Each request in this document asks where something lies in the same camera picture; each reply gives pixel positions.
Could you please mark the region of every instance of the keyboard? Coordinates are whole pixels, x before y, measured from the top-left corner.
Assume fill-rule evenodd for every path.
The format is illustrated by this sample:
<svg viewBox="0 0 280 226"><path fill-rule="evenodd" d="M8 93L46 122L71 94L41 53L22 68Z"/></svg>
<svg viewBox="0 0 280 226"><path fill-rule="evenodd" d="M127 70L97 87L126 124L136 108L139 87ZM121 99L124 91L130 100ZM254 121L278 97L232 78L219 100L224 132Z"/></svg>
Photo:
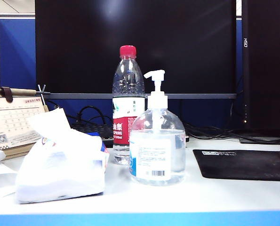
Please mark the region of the keyboard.
<svg viewBox="0 0 280 226"><path fill-rule="evenodd" d="M99 133L102 141L104 142L106 147L112 147L113 145L113 136L112 136L112 126L107 124L99 124L99 125L71 125L72 129L75 129L82 133Z"/></svg>

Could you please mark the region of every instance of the black monitor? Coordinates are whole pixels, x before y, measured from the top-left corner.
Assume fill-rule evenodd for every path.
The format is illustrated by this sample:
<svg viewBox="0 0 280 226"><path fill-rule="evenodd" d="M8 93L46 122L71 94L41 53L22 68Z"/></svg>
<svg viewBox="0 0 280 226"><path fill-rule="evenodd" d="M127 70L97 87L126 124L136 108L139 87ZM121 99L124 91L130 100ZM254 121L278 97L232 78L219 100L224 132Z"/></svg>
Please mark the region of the black monitor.
<svg viewBox="0 0 280 226"><path fill-rule="evenodd" d="M280 134L280 0L242 4L246 128Z"/></svg>
<svg viewBox="0 0 280 226"><path fill-rule="evenodd" d="M143 73L166 71L169 98L234 98L235 8L235 0L36 0L37 83L63 94L53 97L111 98L119 48L134 45Z"/></svg>

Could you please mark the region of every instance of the white desk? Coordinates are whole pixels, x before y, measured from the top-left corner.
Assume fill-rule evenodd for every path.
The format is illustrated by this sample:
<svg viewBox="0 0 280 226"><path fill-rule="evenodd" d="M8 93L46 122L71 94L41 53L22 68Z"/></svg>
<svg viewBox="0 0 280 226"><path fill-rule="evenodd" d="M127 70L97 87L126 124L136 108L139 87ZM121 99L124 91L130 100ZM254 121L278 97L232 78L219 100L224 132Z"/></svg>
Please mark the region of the white desk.
<svg viewBox="0 0 280 226"><path fill-rule="evenodd" d="M190 140L186 150L185 180L153 187L131 180L127 166L109 162L103 195L44 203L17 204L14 195L0 198L1 214L114 214L198 213L280 210L280 181L204 178L193 149L276 150L280 145L240 144L237 140ZM4 161L18 170L23 158Z"/></svg>

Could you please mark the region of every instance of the red bottle cap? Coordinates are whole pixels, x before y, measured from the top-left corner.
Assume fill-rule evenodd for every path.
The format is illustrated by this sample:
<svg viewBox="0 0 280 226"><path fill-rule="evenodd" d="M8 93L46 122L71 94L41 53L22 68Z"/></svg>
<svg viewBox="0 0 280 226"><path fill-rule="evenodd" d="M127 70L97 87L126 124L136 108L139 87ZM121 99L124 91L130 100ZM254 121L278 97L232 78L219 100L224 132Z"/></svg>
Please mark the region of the red bottle cap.
<svg viewBox="0 0 280 226"><path fill-rule="evenodd" d="M120 47L120 58L136 58L136 48L134 46L121 46Z"/></svg>

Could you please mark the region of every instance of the mouse pad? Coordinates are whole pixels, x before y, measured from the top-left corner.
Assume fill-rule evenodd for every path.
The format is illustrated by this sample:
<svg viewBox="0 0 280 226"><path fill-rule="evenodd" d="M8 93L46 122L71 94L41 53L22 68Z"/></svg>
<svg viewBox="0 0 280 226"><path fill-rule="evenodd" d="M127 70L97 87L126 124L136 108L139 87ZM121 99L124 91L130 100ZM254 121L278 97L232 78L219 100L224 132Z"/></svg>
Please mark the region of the mouse pad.
<svg viewBox="0 0 280 226"><path fill-rule="evenodd" d="M253 150L193 150L205 178L280 181L280 153Z"/></svg>

